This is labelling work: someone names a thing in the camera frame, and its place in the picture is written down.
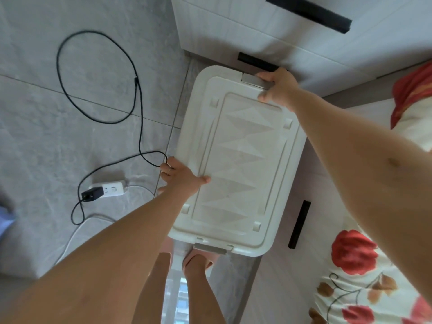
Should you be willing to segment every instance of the black power adapter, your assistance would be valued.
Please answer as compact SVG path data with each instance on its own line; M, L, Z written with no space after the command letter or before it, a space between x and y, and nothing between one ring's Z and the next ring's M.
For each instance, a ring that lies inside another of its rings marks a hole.
M91 189L81 193L81 200L83 202L95 201L104 195L102 187L92 187Z

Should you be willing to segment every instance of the storage box lid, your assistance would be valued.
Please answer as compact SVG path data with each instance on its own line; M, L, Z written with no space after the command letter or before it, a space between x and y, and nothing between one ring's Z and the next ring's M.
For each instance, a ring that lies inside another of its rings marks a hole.
M212 180L169 236L259 256L273 244L305 143L294 113L257 101L267 83L211 66L197 77L176 157Z

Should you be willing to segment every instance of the power strip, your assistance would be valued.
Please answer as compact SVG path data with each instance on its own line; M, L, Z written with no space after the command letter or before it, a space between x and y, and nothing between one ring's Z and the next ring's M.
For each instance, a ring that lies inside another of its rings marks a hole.
M121 196L126 193L126 182L124 180L117 180L115 182L107 183L95 183L89 186L89 189L94 187L102 187L104 189L104 194L101 198L109 196Z

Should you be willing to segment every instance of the leg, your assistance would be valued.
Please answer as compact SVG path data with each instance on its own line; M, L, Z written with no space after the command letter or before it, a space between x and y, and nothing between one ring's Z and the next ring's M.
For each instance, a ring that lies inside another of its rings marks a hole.
M155 324L161 322L170 257L168 253L159 254L139 296L132 324Z
M189 294L189 320L191 324L224 324L222 311L207 281L207 259L198 254L184 268Z

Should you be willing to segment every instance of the red flower print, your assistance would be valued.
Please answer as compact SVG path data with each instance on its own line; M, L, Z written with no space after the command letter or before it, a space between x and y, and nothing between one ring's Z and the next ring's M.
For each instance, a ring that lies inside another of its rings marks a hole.
M343 318L349 324L371 324L375 320L372 309L368 306L348 306L342 310Z
M378 254L377 245L359 231L341 231L331 245L331 260L349 274L363 275L373 270Z
M411 317L403 318L403 324L423 324L432 321L432 309L426 300L419 296L411 309Z

